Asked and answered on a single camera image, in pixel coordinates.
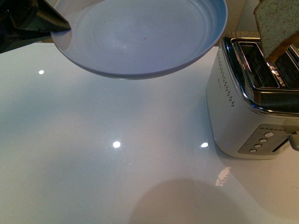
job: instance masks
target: toaster button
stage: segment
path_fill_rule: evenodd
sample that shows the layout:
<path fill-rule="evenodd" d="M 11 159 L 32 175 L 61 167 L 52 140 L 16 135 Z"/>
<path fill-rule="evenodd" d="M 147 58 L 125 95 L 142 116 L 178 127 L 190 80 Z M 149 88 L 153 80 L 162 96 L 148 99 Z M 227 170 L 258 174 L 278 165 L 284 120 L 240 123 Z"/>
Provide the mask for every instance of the toaster button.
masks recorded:
<path fill-rule="evenodd" d="M 272 137 L 274 135 L 274 133 L 273 132 L 267 132 L 267 133 L 265 133 L 265 137 Z"/>
<path fill-rule="evenodd" d="M 260 142 L 261 142 L 261 143 L 264 143 L 264 142 L 266 142 L 266 141 L 268 141 L 268 139 L 260 139 Z"/>

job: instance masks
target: toaster lever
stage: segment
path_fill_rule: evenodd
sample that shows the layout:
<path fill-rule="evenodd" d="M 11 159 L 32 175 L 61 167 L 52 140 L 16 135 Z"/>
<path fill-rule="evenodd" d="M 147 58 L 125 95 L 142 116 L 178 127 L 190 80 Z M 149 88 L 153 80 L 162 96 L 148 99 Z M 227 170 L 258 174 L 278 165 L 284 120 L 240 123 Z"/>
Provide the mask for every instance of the toaster lever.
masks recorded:
<path fill-rule="evenodd" d="M 299 132 L 296 131 L 293 134 L 290 134 L 288 139 L 290 141 L 291 147 L 296 151 L 299 151 Z"/>

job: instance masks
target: toaster slot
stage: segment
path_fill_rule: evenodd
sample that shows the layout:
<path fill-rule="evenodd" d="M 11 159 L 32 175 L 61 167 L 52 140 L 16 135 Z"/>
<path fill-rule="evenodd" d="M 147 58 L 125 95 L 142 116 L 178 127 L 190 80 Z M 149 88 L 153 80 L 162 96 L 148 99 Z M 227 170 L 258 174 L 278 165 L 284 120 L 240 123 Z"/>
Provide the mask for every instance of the toaster slot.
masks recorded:
<path fill-rule="evenodd" d="M 298 58 L 292 55 L 291 52 L 285 52 L 275 62 L 280 76 L 290 89 L 299 90 L 299 68 L 296 65 L 298 63 Z"/>
<path fill-rule="evenodd" d="M 255 88 L 279 88 L 269 66 L 265 63 L 264 57 L 258 45 L 254 42 L 238 43 L 243 56 L 243 63 L 246 65 L 247 76 Z"/>
<path fill-rule="evenodd" d="M 289 139 L 284 140 L 279 146 L 277 146 L 275 149 L 273 149 L 273 153 L 278 151 L 285 143 L 287 143 Z"/>

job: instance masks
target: toaster vent hole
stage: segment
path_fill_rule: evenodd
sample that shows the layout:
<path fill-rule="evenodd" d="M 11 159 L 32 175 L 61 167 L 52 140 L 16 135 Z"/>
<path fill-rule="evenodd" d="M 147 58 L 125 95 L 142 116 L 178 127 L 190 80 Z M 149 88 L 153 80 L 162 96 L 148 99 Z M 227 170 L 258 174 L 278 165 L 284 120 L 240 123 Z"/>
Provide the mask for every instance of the toaster vent hole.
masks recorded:
<path fill-rule="evenodd" d="M 220 54 L 219 53 L 217 53 L 217 59 L 218 59 L 219 68 L 220 68 L 220 72 L 221 72 L 222 82 L 223 82 L 224 87 L 225 87 L 225 92 L 227 93 L 227 97 L 228 97 L 228 100 L 231 103 L 231 106 L 234 107 L 235 106 L 235 102 L 233 101 L 233 97 L 230 95 L 230 90 L 229 90 L 229 87 L 228 87 L 228 82 L 226 81 L 226 76 L 224 75 L 224 72 L 223 72 L 222 63 L 221 63 L 221 59 L 220 59 Z"/>

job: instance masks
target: glossy countertop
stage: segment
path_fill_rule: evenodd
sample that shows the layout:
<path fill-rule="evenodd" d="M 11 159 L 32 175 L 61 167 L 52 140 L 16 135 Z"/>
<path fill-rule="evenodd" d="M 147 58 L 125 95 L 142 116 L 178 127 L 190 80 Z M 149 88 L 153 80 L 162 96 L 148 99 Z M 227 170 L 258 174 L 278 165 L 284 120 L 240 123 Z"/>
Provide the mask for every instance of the glossy countertop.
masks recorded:
<path fill-rule="evenodd" d="M 176 73 L 89 73 L 53 44 L 0 55 L 1 224 L 295 224 L 299 153 L 236 159 L 213 142 L 217 48 Z"/>

